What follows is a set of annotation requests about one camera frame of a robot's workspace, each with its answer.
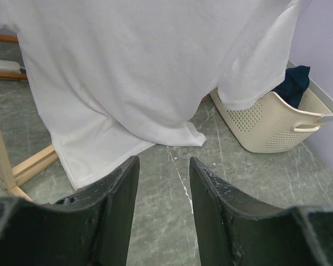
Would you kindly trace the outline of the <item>navy blue t shirt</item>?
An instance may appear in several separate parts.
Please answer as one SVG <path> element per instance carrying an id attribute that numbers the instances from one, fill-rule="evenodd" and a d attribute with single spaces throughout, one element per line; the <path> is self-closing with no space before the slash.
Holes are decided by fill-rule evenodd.
<path id="1" fill-rule="evenodd" d="M 310 67 L 299 65 L 294 68 L 287 68 L 285 79 L 273 92 L 277 93 L 287 104 L 298 108 L 305 91 L 310 84 Z"/>

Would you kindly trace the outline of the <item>white t shirt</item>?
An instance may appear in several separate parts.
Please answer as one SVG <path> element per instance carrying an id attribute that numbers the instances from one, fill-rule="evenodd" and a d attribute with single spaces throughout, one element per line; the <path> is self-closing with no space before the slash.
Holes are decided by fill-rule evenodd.
<path id="1" fill-rule="evenodd" d="M 218 89 L 244 110 L 285 76 L 300 1 L 0 1 L 38 113 L 75 190 L 191 123 Z"/>

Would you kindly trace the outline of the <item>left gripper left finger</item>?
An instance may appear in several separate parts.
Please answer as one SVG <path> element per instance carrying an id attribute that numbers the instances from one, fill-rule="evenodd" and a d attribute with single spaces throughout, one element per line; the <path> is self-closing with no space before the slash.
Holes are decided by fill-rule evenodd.
<path id="1" fill-rule="evenodd" d="M 0 197 L 0 265 L 125 265 L 140 161 L 53 204 Z"/>

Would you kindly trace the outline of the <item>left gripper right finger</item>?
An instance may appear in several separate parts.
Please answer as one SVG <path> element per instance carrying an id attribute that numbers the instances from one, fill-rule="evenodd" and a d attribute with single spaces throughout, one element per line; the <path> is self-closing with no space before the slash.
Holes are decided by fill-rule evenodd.
<path id="1" fill-rule="evenodd" d="M 333 265 L 333 206 L 275 207 L 195 157 L 189 176 L 202 265 Z"/>

